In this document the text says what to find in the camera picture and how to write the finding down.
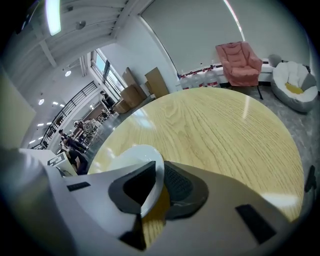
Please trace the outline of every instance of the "wooden tabletop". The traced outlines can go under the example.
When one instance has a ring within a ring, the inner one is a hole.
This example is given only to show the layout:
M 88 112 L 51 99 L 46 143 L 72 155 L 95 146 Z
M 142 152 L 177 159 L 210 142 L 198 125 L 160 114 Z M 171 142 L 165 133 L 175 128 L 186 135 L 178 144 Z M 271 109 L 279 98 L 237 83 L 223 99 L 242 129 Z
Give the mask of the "wooden tabletop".
M 230 176 L 273 203 L 290 220 L 301 210 L 304 176 L 300 155 L 279 118 L 257 100 L 222 88 L 171 93 L 120 124 L 96 154 L 89 174 L 104 172 L 134 145 L 155 147 L 165 161 Z M 169 195 L 164 188 L 143 218 L 147 246 L 161 232 Z

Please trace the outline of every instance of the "wood grain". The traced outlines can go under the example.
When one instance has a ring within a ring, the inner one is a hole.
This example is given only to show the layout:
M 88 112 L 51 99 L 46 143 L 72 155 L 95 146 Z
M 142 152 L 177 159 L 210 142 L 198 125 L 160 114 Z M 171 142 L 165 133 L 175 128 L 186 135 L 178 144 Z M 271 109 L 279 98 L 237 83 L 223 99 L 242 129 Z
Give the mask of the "wood grain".
M 222 88 L 171 93 L 142 107 L 104 142 L 89 174 L 104 172 L 134 145 L 155 147 L 164 160 L 235 178 L 290 220 L 301 210 L 304 177 L 297 147 L 284 124 L 257 100 Z M 143 219 L 149 245 L 164 226 L 166 189 Z

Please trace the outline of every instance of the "bean bag chair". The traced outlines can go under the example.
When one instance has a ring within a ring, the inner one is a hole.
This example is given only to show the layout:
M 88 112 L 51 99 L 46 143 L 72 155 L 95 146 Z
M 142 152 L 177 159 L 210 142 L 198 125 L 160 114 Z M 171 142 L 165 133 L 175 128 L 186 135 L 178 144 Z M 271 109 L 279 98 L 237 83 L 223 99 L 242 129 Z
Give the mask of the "bean bag chair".
M 271 89 L 275 96 L 290 108 L 309 112 L 318 97 L 316 79 L 302 64 L 281 62 L 272 73 Z

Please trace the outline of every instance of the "staircase railing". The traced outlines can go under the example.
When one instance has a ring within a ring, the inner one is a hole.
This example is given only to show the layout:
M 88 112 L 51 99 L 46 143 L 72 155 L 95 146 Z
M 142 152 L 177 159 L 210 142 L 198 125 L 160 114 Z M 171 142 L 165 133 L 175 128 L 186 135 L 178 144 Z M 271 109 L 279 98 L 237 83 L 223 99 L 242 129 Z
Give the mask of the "staircase railing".
M 49 142 L 52 140 L 54 134 L 58 131 L 60 125 L 63 123 L 65 118 L 70 115 L 72 110 L 76 106 L 82 103 L 82 101 L 90 96 L 95 90 L 98 88 L 94 81 L 89 83 L 86 87 L 84 87 L 81 91 L 79 91 L 65 106 L 61 109 L 61 111 L 54 117 L 49 127 L 46 129 L 41 142 L 32 147 L 35 150 L 45 150 Z

